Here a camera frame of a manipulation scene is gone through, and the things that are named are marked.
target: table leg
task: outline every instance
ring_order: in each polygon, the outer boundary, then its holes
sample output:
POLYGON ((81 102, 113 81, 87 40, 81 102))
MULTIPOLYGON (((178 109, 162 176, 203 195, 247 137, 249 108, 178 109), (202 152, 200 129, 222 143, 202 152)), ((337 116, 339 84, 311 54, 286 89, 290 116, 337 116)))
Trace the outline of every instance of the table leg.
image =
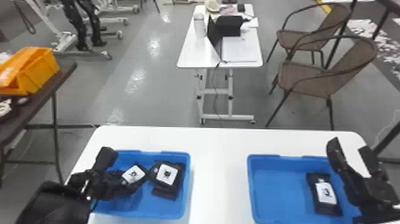
POLYGON ((4 166, 5 166, 5 161, 6 161, 6 155, 4 152, 5 148, 4 147, 0 147, 0 154, 1 154, 1 158, 0 158, 0 189, 1 186, 3 185, 3 173, 4 173, 4 166))
POLYGON ((382 26, 384 25, 386 19, 388 18, 389 12, 390 12, 389 9, 386 7, 385 13, 380 19, 379 24, 376 27, 374 34, 372 35, 372 40, 375 40, 376 36, 378 36, 380 29, 382 29, 382 26))
POLYGON ((228 116, 232 117, 233 108, 233 69, 229 69, 228 77, 228 116))
POLYGON ((57 171, 58 175, 58 180, 60 183, 64 183, 63 181, 63 175, 61 173, 61 168, 60 168, 60 146, 58 144, 58 128, 57 128, 57 93, 54 93, 54 95, 51 98, 52 102, 52 113, 53 113, 53 133, 54 133, 54 162, 55 162, 55 168, 57 171))
POLYGON ((200 74, 199 70, 196 69, 195 79, 196 79, 196 100, 197 100, 197 107, 199 109, 199 117, 200 117, 200 124, 204 124, 203 120, 203 102, 204 102, 204 94, 201 93, 202 83, 203 83, 202 74, 200 74))

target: orange bin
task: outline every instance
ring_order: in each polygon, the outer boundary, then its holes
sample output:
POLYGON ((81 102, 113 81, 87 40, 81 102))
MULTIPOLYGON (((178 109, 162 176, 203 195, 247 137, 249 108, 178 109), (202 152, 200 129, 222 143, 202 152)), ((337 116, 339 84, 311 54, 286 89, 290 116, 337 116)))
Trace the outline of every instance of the orange bin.
POLYGON ((22 48, 0 65, 0 94, 34 94, 59 69, 51 48, 22 48))

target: wheel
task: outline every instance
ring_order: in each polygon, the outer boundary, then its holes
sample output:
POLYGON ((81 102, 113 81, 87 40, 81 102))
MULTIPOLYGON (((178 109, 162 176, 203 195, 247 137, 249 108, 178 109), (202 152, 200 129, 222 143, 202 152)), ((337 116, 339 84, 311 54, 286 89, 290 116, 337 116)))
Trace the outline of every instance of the wheel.
POLYGON ((108 53, 108 51, 102 51, 101 55, 103 55, 108 60, 112 60, 113 59, 113 56, 110 53, 108 53))
POLYGON ((122 40, 124 38, 124 33, 122 32, 122 30, 118 30, 117 31, 117 38, 118 40, 122 40))
POLYGON ((140 9, 139 9, 139 7, 138 7, 137 5, 135 5, 135 6, 132 8, 132 11, 133 11, 134 14, 138 14, 138 13, 140 12, 140 9))

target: blue bin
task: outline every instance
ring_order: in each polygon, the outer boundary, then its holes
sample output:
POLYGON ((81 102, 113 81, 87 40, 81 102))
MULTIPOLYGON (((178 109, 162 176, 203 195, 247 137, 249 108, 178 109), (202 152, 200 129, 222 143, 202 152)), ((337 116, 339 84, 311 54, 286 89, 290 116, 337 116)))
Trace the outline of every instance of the blue bin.
POLYGON ((186 165, 182 185, 175 200, 157 197, 151 194, 154 185, 147 181, 140 190, 129 197, 114 198, 111 201, 99 201, 95 213, 110 214, 113 216, 179 219, 183 216, 186 198, 189 190, 190 155, 188 153, 160 152, 149 153, 139 150, 118 150, 118 158, 109 170, 127 170, 137 162, 150 169, 156 161, 165 160, 171 163, 186 165))
POLYGON ((357 207, 348 202, 341 178, 326 157, 281 157, 250 155, 247 158, 249 190, 253 218, 264 224, 352 223, 359 216, 357 207), (306 173, 324 172, 336 193, 343 216, 317 214, 306 173))

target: brown chair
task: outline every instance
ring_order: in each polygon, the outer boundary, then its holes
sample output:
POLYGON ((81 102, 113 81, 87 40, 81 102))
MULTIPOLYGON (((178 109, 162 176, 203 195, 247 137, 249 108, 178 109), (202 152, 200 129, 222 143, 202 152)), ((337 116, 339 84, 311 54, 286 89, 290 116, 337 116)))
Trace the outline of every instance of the brown chair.
POLYGON ((289 94, 296 92, 303 95, 325 99, 326 104, 329 107, 330 127, 331 130, 334 130, 332 100, 330 96, 337 92, 365 66, 373 61, 377 52, 377 46, 373 40, 359 36, 333 36, 295 45, 287 56, 286 61, 281 64, 278 74, 274 79, 272 90, 278 84, 279 87, 285 90, 285 94, 265 127, 270 125, 289 94), (291 61, 297 49, 301 49, 302 45, 325 42, 339 38, 354 39, 355 43, 330 69, 291 61))
MULTIPOLYGON (((349 9, 349 7, 338 3, 322 3, 322 4, 310 5, 290 13, 288 17, 285 19, 282 28, 276 32, 277 39, 271 49, 270 55, 268 56, 266 63, 270 61, 272 53, 274 52, 276 44, 278 42, 280 46, 282 46, 286 50, 286 53, 289 53, 288 50, 292 49, 293 46, 296 45, 298 42, 300 43, 312 42, 313 40, 316 39, 329 38, 333 36, 335 32, 340 27, 342 27, 343 24, 350 18, 350 16, 351 16, 351 10, 349 9), (327 15, 327 17, 324 19, 324 21, 321 23, 320 27, 317 30, 314 30, 312 32, 302 32, 302 31, 285 29, 285 26, 292 15, 322 5, 329 5, 332 8, 332 10, 327 15)), ((312 64, 315 63, 314 52, 316 51, 319 52, 321 58, 321 66, 323 67, 324 53, 321 49, 322 47, 325 46, 327 42, 328 41, 321 41, 321 42, 314 42, 311 44, 302 45, 298 50, 310 51, 312 64)))

